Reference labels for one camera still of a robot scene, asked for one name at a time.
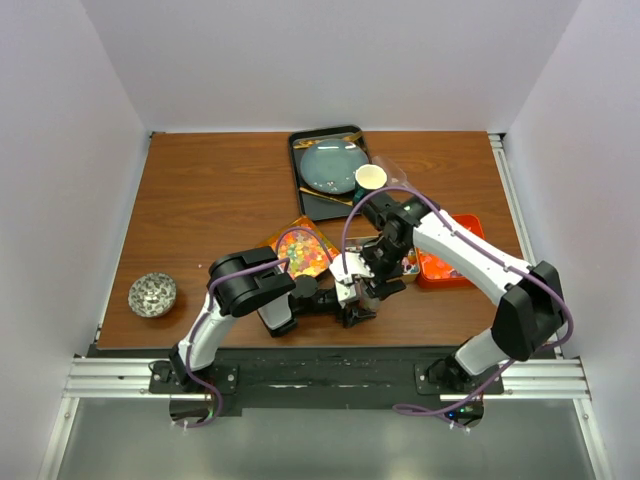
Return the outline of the orange tray of lollipops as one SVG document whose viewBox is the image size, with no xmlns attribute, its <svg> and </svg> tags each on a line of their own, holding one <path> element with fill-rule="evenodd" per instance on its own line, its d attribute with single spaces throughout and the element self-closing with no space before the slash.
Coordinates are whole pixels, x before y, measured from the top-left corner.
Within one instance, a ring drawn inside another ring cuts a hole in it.
<svg viewBox="0 0 640 480">
<path fill-rule="evenodd" d="M 484 231 L 479 218 L 472 214 L 454 215 L 453 219 L 466 230 L 484 239 Z M 418 285 L 425 290 L 472 287 L 472 282 L 457 269 L 431 253 L 416 250 L 416 258 L 420 267 L 417 277 Z"/>
</svg>

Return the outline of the gold tin of gummy candies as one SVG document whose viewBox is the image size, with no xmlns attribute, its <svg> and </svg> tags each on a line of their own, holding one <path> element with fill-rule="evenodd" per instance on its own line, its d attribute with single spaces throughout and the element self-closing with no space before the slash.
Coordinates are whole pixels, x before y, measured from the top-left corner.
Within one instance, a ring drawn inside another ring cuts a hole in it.
<svg viewBox="0 0 640 480">
<path fill-rule="evenodd" d="M 258 244 L 269 246 L 279 258 L 290 259 L 288 272 L 295 279 L 300 275 L 317 278 L 329 268 L 340 254 L 339 249 L 306 215 L 276 231 Z"/>
</svg>

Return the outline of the clear plastic scoop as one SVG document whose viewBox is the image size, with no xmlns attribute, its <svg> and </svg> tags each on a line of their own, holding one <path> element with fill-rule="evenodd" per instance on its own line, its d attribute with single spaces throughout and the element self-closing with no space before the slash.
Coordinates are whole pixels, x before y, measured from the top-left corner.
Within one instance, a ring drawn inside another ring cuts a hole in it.
<svg viewBox="0 0 640 480">
<path fill-rule="evenodd" d="M 382 168 L 386 174 L 387 186 L 410 187 L 407 174 L 393 160 L 384 156 L 375 156 L 372 158 L 374 165 Z"/>
</svg>

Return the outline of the clear glass jar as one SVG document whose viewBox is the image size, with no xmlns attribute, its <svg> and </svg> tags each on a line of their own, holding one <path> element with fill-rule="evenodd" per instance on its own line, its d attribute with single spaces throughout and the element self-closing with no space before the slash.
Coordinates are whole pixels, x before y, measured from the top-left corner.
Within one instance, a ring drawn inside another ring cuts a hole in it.
<svg viewBox="0 0 640 480">
<path fill-rule="evenodd" d="M 371 296 L 366 290 L 359 293 L 359 307 L 369 311 L 377 312 L 380 308 L 381 300 Z"/>
</svg>

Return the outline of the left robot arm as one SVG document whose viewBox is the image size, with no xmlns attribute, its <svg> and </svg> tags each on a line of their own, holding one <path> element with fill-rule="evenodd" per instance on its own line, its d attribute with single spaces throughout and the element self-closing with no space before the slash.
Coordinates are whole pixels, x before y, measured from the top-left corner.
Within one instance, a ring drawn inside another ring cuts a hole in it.
<svg viewBox="0 0 640 480">
<path fill-rule="evenodd" d="M 251 313 L 259 315 L 273 337 L 295 329 L 300 316 L 334 314 L 346 328 L 376 316 L 375 302 L 364 298 L 354 277 L 340 273 L 333 287 L 322 289 L 312 276 L 293 278 L 289 263 L 273 249 L 260 247 L 211 265 L 201 311 L 169 355 L 177 386 L 185 392 L 204 388 L 222 341 L 238 318 Z"/>
</svg>

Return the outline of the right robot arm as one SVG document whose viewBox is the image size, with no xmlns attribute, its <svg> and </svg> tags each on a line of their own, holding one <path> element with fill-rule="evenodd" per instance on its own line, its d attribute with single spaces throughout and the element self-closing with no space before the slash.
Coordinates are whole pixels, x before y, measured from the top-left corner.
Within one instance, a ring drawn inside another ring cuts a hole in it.
<svg viewBox="0 0 640 480">
<path fill-rule="evenodd" d="M 532 266 L 473 234 L 422 195 L 404 202 L 385 190 L 366 195 L 362 215 L 379 232 L 362 251 L 374 275 L 373 294 L 395 293 L 391 277 L 414 248 L 451 265 L 496 306 L 492 325 L 465 341 L 426 371 L 430 383 L 466 393 L 502 361 L 526 361 L 568 321 L 558 271 L 541 261 Z"/>
</svg>

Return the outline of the gold knife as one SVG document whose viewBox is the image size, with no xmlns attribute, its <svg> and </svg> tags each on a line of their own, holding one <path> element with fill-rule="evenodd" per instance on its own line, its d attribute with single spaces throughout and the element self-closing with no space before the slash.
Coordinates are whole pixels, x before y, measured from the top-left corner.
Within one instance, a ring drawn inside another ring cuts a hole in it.
<svg viewBox="0 0 640 480">
<path fill-rule="evenodd" d="M 317 191 L 314 191 L 314 190 L 310 190 L 310 189 L 307 189 L 307 188 L 304 188 L 304 187 L 299 187 L 298 191 L 301 192 L 301 193 L 304 193 L 306 195 L 310 195 L 310 196 L 314 196 L 314 197 L 317 197 L 317 198 L 329 200 L 329 201 L 334 202 L 334 203 L 338 203 L 338 204 L 342 204 L 342 205 L 346 205 L 346 206 L 350 206 L 350 207 L 353 206 L 353 202 L 350 201 L 350 200 L 344 200 L 344 199 L 338 198 L 336 196 L 322 194 L 320 192 L 317 192 Z"/>
</svg>

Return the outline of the dark green mug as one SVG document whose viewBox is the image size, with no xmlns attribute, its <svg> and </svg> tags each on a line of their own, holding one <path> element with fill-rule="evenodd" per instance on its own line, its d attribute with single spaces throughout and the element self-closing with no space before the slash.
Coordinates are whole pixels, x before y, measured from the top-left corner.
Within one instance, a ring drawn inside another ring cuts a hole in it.
<svg viewBox="0 0 640 480">
<path fill-rule="evenodd" d="M 367 194 L 385 187 L 387 174 L 375 164 L 360 166 L 354 174 L 353 205 L 359 203 Z"/>
</svg>

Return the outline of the blue-grey ceramic plate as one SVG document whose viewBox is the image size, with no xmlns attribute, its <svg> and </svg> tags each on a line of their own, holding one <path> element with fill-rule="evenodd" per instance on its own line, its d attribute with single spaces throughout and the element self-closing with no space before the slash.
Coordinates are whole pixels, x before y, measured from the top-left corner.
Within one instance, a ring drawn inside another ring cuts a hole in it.
<svg viewBox="0 0 640 480">
<path fill-rule="evenodd" d="M 356 143 L 326 139 L 306 150 L 299 172 L 311 189 L 342 195 L 354 190 L 355 172 L 368 163 L 368 156 Z"/>
</svg>

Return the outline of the black serving tray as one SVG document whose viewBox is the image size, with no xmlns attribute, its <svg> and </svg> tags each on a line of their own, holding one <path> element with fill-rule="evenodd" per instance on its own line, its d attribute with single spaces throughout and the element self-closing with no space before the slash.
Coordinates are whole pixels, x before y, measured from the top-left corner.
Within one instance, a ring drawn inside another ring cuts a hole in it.
<svg viewBox="0 0 640 480">
<path fill-rule="evenodd" d="M 359 126 L 353 125 L 353 124 L 346 124 L 346 125 L 338 125 L 338 126 L 331 126 L 331 127 L 324 127 L 324 128 L 316 128 L 311 130 L 301 130 L 301 131 L 293 132 L 289 135 L 287 140 L 287 148 L 288 148 L 288 153 L 289 153 L 289 158 L 291 163 L 293 183 L 295 185 L 295 190 L 296 190 L 296 195 L 297 195 L 297 200 L 298 200 L 298 205 L 299 205 L 299 210 L 301 215 L 306 215 L 315 222 L 340 219 L 340 218 L 346 218 L 349 215 L 352 207 L 334 203 L 329 200 L 317 198 L 314 196 L 306 195 L 298 191 L 299 187 L 304 187 L 310 190 L 313 190 L 313 189 L 311 189 L 304 182 L 299 172 L 300 160 L 303 154 L 305 153 L 305 150 L 304 149 L 296 150 L 293 148 L 293 145 L 300 140 L 326 138 L 326 137 L 342 137 L 344 135 L 348 135 L 358 131 L 361 131 L 363 133 L 362 129 Z M 362 137 L 355 143 L 365 152 L 365 154 L 368 156 L 370 160 L 368 146 L 364 137 L 364 133 Z M 352 193 L 347 193 L 342 195 L 332 195 L 332 194 L 326 194 L 326 195 L 336 196 L 338 198 L 341 198 L 344 200 L 350 200 L 350 201 L 353 198 Z"/>
</svg>

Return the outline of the gold fork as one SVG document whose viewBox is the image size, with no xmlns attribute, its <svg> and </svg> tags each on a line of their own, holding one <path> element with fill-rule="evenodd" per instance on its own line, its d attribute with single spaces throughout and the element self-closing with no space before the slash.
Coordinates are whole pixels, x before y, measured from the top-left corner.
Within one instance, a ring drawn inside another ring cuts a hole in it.
<svg viewBox="0 0 640 480">
<path fill-rule="evenodd" d="M 363 133 L 361 131 L 358 132 L 354 132 L 348 135 L 344 135 L 342 137 L 326 137 L 326 138 L 317 138 L 317 139 L 306 139 L 306 140 L 300 140 L 297 143 L 295 143 L 293 145 L 293 148 L 298 150 L 298 149 L 307 149 L 310 148 L 313 145 L 316 145 L 318 143 L 324 142 L 326 140 L 342 140 L 345 142 L 351 142 L 351 143 L 355 143 L 357 142 L 361 137 L 362 137 Z"/>
</svg>

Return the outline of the silver patterned bowl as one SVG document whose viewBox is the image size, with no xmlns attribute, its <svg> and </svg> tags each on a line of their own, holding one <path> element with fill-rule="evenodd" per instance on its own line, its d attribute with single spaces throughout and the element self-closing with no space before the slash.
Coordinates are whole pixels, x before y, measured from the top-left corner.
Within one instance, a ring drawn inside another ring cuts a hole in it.
<svg viewBox="0 0 640 480">
<path fill-rule="evenodd" d="M 128 292 L 131 311 L 142 318 L 159 318 L 167 314 L 177 299 L 177 285 L 166 273 L 152 272 L 134 281 Z"/>
</svg>

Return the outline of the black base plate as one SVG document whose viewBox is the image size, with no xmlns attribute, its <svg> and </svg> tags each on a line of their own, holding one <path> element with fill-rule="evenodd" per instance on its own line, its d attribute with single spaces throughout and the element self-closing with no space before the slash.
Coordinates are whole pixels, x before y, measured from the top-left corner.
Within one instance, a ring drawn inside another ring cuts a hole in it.
<svg viewBox="0 0 640 480">
<path fill-rule="evenodd" d="M 427 369 L 453 353 L 450 346 L 221 348 L 205 372 L 206 386 L 185 392 L 177 384 L 169 349 L 100 350 L 87 358 L 118 370 L 141 363 L 143 390 L 170 398 L 175 422 L 202 422 L 219 412 L 250 408 L 387 410 L 402 402 L 446 406 L 447 394 L 466 396 L 488 380 L 484 373 L 463 391 L 429 382 Z"/>
</svg>

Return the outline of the aluminium frame rail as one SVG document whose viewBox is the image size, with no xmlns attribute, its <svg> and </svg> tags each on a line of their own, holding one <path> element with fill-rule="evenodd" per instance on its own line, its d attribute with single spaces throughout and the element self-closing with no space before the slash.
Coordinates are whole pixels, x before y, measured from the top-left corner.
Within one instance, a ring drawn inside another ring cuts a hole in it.
<svg viewBox="0 0 640 480">
<path fill-rule="evenodd" d="M 402 416 L 436 407 L 416 373 L 488 327 L 475 289 L 411 286 L 344 329 L 329 315 L 271 337 L 256 315 L 218 354 L 222 415 L 189 429 L 171 414 L 206 400 L 155 395 L 151 368 L 190 328 L 209 265 L 256 246 L 298 214 L 288 138 L 170 134 L 150 140 L 97 342 L 64 388 L 57 479 L 595 479 L 587 386 L 576 360 L 509 369 L 469 430 Z"/>
</svg>

